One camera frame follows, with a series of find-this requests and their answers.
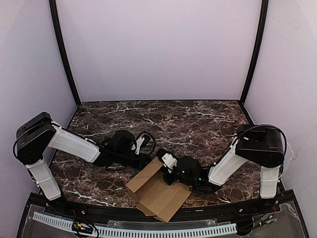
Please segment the brown cardboard paper box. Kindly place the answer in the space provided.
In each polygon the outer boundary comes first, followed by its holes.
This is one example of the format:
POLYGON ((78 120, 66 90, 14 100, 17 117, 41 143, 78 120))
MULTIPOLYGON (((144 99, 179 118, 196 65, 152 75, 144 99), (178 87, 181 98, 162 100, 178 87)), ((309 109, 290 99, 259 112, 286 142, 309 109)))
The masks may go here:
POLYGON ((190 196, 189 186, 179 182, 168 185, 163 180, 163 163, 154 158, 127 184, 129 196, 137 209, 148 217, 168 223, 190 196))

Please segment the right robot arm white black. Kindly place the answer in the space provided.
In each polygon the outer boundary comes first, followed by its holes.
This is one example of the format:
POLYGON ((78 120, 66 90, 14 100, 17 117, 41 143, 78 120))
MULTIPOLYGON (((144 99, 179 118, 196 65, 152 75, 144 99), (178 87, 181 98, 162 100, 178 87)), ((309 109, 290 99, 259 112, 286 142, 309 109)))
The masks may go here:
POLYGON ((163 164, 166 184, 177 181, 190 190, 211 194, 218 191, 242 165, 251 161, 261 168, 260 198, 273 199, 283 173, 286 151, 287 138, 280 128, 269 124, 245 124, 238 127, 222 157, 208 167, 203 167, 190 156, 177 158, 164 149, 157 151, 157 157, 163 164))

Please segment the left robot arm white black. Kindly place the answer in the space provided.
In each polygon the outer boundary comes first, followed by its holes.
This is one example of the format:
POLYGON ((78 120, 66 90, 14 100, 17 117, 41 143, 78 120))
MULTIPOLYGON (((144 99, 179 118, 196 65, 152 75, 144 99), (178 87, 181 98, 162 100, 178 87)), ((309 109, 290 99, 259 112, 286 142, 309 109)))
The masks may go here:
POLYGON ((155 148, 156 140, 146 131, 134 136, 127 130, 117 130, 112 137, 95 142, 62 127, 49 113, 41 112, 17 129, 12 150, 45 198, 54 201, 63 195, 44 159, 47 149, 64 152, 97 167, 118 164, 141 170, 152 160, 155 148))

